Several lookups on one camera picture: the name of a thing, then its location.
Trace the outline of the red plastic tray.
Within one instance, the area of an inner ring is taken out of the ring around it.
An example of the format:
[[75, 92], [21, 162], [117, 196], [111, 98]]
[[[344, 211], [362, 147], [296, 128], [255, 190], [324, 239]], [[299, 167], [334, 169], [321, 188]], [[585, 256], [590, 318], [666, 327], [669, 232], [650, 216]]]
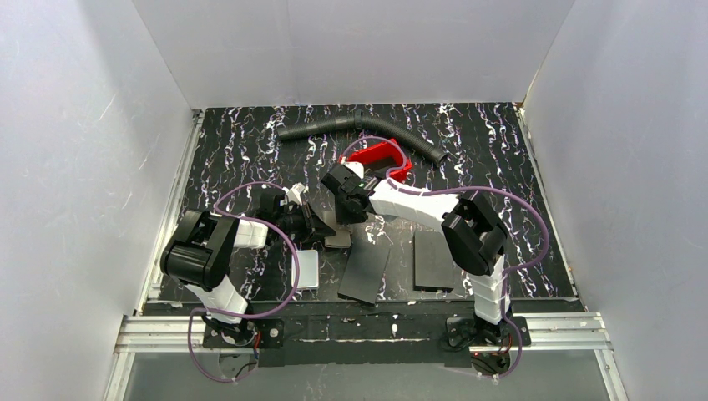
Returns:
[[382, 178], [387, 177], [387, 171], [392, 169], [391, 178], [405, 184], [412, 169], [410, 158], [402, 151], [395, 139], [389, 139], [376, 145], [354, 151], [342, 156], [342, 160], [356, 162], [363, 166], [364, 171], [374, 173]]

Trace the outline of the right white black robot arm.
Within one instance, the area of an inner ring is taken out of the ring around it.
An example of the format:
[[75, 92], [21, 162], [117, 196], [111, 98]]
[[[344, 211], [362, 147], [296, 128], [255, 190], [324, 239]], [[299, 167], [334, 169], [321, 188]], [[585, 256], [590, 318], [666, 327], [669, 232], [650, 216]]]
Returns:
[[454, 263], [471, 276], [477, 318], [499, 325], [510, 301], [502, 275], [509, 232], [479, 190], [435, 194], [393, 179], [336, 164], [321, 183], [335, 196], [336, 220], [361, 223], [369, 215], [413, 221], [444, 236]]

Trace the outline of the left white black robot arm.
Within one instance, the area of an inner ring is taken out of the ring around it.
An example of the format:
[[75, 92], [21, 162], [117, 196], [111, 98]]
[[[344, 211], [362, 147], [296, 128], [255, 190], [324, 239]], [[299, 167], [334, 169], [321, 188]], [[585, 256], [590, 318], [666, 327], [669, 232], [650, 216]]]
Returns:
[[265, 248], [279, 236], [272, 226], [302, 245], [336, 234], [303, 199], [305, 190], [301, 183], [291, 188], [265, 188], [245, 218], [188, 209], [163, 250], [160, 270], [185, 285], [207, 310], [228, 312], [214, 314], [209, 322], [217, 327], [236, 327], [249, 302], [229, 279], [235, 248]]

